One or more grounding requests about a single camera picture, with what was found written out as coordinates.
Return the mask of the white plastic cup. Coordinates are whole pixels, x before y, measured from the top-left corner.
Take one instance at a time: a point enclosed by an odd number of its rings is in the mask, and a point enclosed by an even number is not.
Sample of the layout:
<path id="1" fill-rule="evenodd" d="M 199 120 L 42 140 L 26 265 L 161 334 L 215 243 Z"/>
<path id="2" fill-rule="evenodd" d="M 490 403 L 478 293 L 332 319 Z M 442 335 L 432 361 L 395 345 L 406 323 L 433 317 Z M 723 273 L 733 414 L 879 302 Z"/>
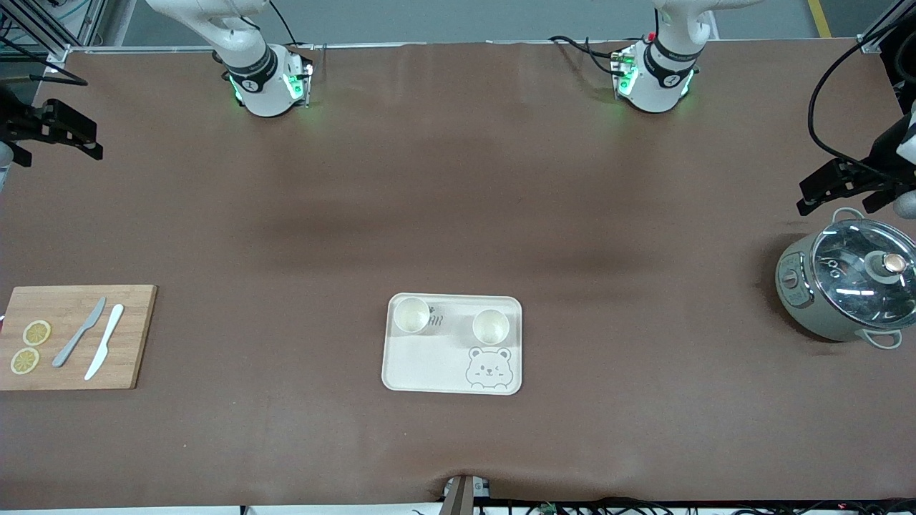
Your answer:
<path id="1" fill-rule="evenodd" d="M 485 345 L 499 345 L 506 340 L 510 329 L 507 314 L 500 310 L 482 310 L 472 320 L 472 333 L 479 342 Z"/>
<path id="2" fill-rule="evenodd" d="M 432 309 L 425 300 L 418 297 L 406 297 L 394 307 L 392 320 L 396 328 L 408 335 L 414 335 L 425 329 L 431 316 Z"/>

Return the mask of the cream tray with bear print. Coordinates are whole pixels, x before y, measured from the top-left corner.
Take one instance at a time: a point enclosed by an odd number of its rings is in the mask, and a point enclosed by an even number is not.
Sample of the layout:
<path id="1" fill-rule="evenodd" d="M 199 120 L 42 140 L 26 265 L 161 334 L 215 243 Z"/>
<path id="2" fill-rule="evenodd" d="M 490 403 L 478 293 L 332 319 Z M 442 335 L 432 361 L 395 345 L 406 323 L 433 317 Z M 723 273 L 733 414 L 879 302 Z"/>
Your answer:
<path id="1" fill-rule="evenodd" d="M 408 335 L 394 325 L 394 307 L 418 297 L 432 309 L 429 324 Z M 510 333 L 499 345 L 485 345 L 472 333 L 482 310 L 507 314 Z M 523 378 L 523 310 L 510 296 L 398 293 L 389 301 L 381 365 L 383 384 L 392 391 L 511 396 Z"/>

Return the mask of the glass pot lid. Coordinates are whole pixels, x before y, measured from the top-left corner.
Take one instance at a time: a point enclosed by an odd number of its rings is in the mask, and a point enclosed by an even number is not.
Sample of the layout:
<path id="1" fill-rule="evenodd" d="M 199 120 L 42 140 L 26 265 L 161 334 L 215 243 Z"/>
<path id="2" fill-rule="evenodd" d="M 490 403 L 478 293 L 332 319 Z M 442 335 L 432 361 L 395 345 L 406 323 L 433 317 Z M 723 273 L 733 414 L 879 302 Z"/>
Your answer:
<path id="1" fill-rule="evenodd" d="M 827 226 L 812 245 L 815 283 L 860 325 L 893 330 L 916 323 L 916 243 L 870 219 Z"/>

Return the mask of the grey-green electric cooking pot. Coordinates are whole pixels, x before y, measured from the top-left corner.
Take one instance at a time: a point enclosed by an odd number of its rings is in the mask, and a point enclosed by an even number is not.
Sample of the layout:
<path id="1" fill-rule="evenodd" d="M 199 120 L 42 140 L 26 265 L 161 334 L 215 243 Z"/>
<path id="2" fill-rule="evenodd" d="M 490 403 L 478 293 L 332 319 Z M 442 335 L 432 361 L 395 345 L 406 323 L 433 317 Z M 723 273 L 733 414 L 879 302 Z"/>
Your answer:
<path id="1" fill-rule="evenodd" d="M 827 226 L 840 220 L 869 219 L 860 211 L 843 207 L 834 211 L 830 224 L 788 246 L 774 271 L 774 283 L 781 304 L 795 321 L 815 335 L 835 342 L 862 340 L 880 350 L 895 350 L 902 345 L 904 330 L 913 325 L 880 330 L 848 318 L 837 310 L 818 288 L 814 277 L 814 241 Z"/>

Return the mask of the grey plastic knife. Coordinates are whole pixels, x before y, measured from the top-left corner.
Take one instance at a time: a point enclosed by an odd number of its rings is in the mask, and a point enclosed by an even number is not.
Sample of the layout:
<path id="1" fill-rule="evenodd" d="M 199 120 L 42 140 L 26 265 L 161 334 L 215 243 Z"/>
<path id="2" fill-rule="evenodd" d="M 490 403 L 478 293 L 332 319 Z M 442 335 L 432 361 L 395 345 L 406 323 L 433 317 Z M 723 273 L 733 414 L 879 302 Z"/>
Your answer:
<path id="1" fill-rule="evenodd" d="M 65 347 L 61 349 L 60 352 L 58 352 L 58 354 L 52 360 L 53 368 L 61 368 L 63 365 L 66 364 L 73 350 L 76 348 L 76 346 L 79 345 L 79 342 L 81 341 L 82 336 L 85 335 L 85 333 L 87 333 L 89 329 L 91 329 L 92 327 L 96 325 L 96 323 L 98 322 L 98 320 L 100 319 L 102 315 L 102 312 L 104 312 L 105 306 L 106 306 L 106 297 L 101 297 L 97 301 L 94 307 L 94 310 L 92 310 L 92 312 L 89 313 L 89 315 L 87 316 L 83 324 L 79 326 L 78 330 L 76 330 L 76 333 L 72 336 L 71 339 L 69 339 Z"/>

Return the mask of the wooden cutting board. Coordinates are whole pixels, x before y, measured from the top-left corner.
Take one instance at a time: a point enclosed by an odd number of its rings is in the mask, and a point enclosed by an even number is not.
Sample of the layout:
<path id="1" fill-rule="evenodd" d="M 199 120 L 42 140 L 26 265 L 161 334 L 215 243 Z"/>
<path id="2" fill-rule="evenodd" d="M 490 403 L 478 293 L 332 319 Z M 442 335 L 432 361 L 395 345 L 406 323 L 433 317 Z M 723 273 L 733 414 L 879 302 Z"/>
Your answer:
<path id="1" fill-rule="evenodd" d="M 131 389 L 135 387 L 156 300 L 154 285 L 55 285 L 20 286 L 13 290 L 4 310 L 0 330 L 0 392 L 85 391 L 85 389 Z M 52 360 L 83 324 L 97 301 L 106 306 L 96 325 L 88 330 L 65 365 L 53 368 Z M 96 375 L 83 379 L 104 335 L 115 304 L 125 311 L 109 343 L 109 353 Z M 46 320 L 52 335 L 39 350 L 39 365 L 25 375 L 14 375 L 10 361 L 15 352 L 29 348 L 22 332 L 33 320 Z"/>

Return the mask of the white plastic knife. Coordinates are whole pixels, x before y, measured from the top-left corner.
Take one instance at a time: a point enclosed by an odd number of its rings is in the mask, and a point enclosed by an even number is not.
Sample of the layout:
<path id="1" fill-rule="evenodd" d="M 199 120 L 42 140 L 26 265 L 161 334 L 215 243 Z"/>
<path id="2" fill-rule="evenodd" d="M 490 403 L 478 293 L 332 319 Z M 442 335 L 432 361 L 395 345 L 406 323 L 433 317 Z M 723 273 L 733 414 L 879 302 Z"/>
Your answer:
<path id="1" fill-rule="evenodd" d="M 124 311 L 125 307 L 123 304 L 115 304 L 114 307 L 112 307 L 112 312 L 108 317 L 104 332 L 102 333 L 102 338 L 98 345 L 98 349 L 96 349 L 94 359 L 92 359 L 92 362 L 89 364 L 89 367 L 83 377 L 85 381 L 90 381 L 99 371 L 101 366 L 104 365 L 105 359 L 109 353 L 110 339 L 112 334 L 115 332 L 115 329 L 117 329 L 118 323 L 120 322 Z"/>

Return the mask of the brown table cover mat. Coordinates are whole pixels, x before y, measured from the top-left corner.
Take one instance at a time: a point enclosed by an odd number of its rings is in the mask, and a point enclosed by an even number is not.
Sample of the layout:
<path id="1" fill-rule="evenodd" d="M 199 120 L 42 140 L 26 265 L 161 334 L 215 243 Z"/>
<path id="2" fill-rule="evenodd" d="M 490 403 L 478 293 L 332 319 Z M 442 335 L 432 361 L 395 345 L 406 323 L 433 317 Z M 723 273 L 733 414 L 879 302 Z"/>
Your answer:
<path id="1" fill-rule="evenodd" d="M 104 159 L 10 173 L 0 304 L 158 294 L 135 389 L 0 393 L 0 509 L 916 496 L 916 342 L 817 340 L 773 285 L 837 208 L 795 203 L 851 45 L 715 41 L 660 115 L 550 44 L 330 49 L 276 119 L 205 53 L 70 56 L 39 96 Z M 398 293 L 517 299 L 520 391 L 387 388 Z"/>

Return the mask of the aluminium frame profile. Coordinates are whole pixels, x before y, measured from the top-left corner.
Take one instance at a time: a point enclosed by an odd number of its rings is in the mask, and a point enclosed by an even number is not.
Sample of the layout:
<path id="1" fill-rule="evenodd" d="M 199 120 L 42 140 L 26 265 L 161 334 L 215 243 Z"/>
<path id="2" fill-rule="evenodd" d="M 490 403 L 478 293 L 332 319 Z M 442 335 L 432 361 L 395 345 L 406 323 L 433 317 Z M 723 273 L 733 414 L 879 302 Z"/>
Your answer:
<path id="1" fill-rule="evenodd" d="M 137 0 L 0 0 L 0 54 L 120 46 Z"/>
<path id="2" fill-rule="evenodd" d="M 880 46 L 884 39 L 893 32 L 897 26 L 907 22 L 910 14 L 916 14 L 916 0 L 892 0 L 891 4 L 872 22 L 863 34 L 857 36 L 864 54 L 880 54 Z"/>

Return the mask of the grey metal bracket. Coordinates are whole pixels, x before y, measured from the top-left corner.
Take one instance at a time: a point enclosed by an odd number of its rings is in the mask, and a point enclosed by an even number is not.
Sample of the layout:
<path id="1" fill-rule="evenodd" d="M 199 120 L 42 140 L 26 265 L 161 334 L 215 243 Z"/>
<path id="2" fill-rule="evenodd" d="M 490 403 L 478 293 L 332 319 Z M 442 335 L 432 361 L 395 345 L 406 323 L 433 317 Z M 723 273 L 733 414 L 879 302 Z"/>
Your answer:
<path id="1" fill-rule="evenodd" d="M 484 503 L 491 499 L 490 480 L 478 476 L 455 476 L 444 488 L 438 515 L 488 515 Z"/>

